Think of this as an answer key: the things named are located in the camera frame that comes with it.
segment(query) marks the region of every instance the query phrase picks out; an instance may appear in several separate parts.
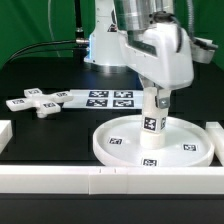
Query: green backdrop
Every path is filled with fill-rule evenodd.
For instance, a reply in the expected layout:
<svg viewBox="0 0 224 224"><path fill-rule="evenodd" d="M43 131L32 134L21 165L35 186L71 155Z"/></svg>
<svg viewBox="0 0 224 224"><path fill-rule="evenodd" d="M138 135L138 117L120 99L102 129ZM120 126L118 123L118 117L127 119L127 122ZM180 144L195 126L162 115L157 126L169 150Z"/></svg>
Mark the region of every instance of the green backdrop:
<svg viewBox="0 0 224 224"><path fill-rule="evenodd" d="M220 48L214 61L224 69L223 0L194 0L196 36L215 40ZM94 0L81 0L85 35L94 29ZM176 14L187 27L186 0L176 0ZM75 38L74 0L52 0L52 29L56 40ZM51 41L48 0L0 0L0 66L20 48ZM35 56L57 56L56 53ZM69 52L61 56L72 56Z"/></svg>

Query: cross-shaped piece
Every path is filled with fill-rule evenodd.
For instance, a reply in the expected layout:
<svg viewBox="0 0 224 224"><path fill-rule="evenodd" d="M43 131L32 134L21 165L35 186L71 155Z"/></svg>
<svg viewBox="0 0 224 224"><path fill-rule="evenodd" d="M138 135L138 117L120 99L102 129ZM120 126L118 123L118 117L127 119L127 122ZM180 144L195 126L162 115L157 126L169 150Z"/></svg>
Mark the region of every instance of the cross-shaped piece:
<svg viewBox="0 0 224 224"><path fill-rule="evenodd" d="M19 111L36 107L37 116L39 118L45 118L48 114L60 112L61 107L58 103L73 100L72 93L68 91L44 95L40 89L35 88L24 90L24 95L26 98L7 100L7 106L11 111Z"/></svg>

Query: circular platform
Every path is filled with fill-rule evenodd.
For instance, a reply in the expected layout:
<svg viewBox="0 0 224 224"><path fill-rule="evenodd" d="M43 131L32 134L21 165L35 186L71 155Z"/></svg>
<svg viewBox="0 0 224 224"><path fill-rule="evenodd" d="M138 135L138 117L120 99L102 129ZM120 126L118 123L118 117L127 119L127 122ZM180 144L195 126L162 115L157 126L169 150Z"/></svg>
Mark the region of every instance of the circular platform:
<svg viewBox="0 0 224 224"><path fill-rule="evenodd" d="M214 146L206 132L187 121L167 118L165 146L140 145L141 115L121 117L101 125L93 135L96 157L106 166L209 166Z"/></svg>

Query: black table surface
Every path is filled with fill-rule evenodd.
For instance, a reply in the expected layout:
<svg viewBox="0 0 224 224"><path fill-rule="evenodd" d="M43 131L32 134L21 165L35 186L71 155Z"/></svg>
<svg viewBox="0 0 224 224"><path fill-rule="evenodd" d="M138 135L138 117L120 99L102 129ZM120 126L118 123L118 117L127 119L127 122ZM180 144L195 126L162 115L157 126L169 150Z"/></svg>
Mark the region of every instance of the black table surface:
<svg viewBox="0 0 224 224"><path fill-rule="evenodd" d="M224 120L224 72L215 64L195 64L192 86L173 91L169 115L196 123ZM92 135L105 121L140 114L140 110L62 109L46 119L36 109L11 112L5 101L24 97L23 90L45 94L70 89L141 90L134 72L103 74L72 58L20 59L0 73L0 119L12 120L14 137L0 155L0 164L101 165L92 150Z"/></svg>
<svg viewBox="0 0 224 224"><path fill-rule="evenodd" d="M224 120L224 72L194 64L192 86L173 91L169 115L196 123ZM35 109L11 112L7 99L23 90L141 90L134 72L105 75L69 58L20 59L0 72L0 120L12 120L13 138L0 164L101 165L92 135L105 121L140 110L62 109L38 119ZM0 223L223 223L223 195L12 195L0 194Z"/></svg>

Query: square tag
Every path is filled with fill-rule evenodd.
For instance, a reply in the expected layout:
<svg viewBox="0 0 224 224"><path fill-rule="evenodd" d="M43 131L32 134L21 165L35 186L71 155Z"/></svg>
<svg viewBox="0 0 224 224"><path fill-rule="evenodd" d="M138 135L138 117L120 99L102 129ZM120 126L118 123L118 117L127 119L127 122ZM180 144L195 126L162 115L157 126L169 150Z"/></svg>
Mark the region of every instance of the square tag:
<svg viewBox="0 0 224 224"><path fill-rule="evenodd" d="M134 107L134 100L114 100L113 107Z"/></svg>
<svg viewBox="0 0 224 224"><path fill-rule="evenodd" d="M156 131L156 119L145 117L144 128L150 131Z"/></svg>
<svg viewBox="0 0 224 224"><path fill-rule="evenodd" d="M87 107L107 107L108 100L87 100Z"/></svg>
<svg viewBox="0 0 224 224"><path fill-rule="evenodd" d="M41 92L37 89L34 89L34 90L29 90L28 93L29 94L37 94L37 93L41 93Z"/></svg>
<svg viewBox="0 0 224 224"><path fill-rule="evenodd" d="M14 104L22 104L25 103L23 100L12 100Z"/></svg>
<svg viewBox="0 0 224 224"><path fill-rule="evenodd" d="M114 98L133 98L132 91L115 91Z"/></svg>
<svg viewBox="0 0 224 224"><path fill-rule="evenodd" d="M143 166L157 166L158 161L153 159L143 159L142 161Z"/></svg>
<svg viewBox="0 0 224 224"><path fill-rule="evenodd" d="M194 144L183 144L183 149L185 151L196 152L198 150L198 147Z"/></svg>
<svg viewBox="0 0 224 224"><path fill-rule="evenodd" d="M59 96L59 97L68 96L67 93L57 93L56 95Z"/></svg>
<svg viewBox="0 0 224 224"><path fill-rule="evenodd" d="M109 91L90 91L89 97L94 98L107 98L109 96Z"/></svg>
<svg viewBox="0 0 224 224"><path fill-rule="evenodd" d="M121 145L122 141L123 141L123 139L121 139L121 138L110 138L109 144L111 144L111 145Z"/></svg>
<svg viewBox="0 0 224 224"><path fill-rule="evenodd" d="M46 108L56 107L54 103L45 103L43 104Z"/></svg>
<svg viewBox="0 0 224 224"><path fill-rule="evenodd" d="M161 130L163 130L165 127L166 127L166 117L164 117L162 119L162 122L161 122Z"/></svg>

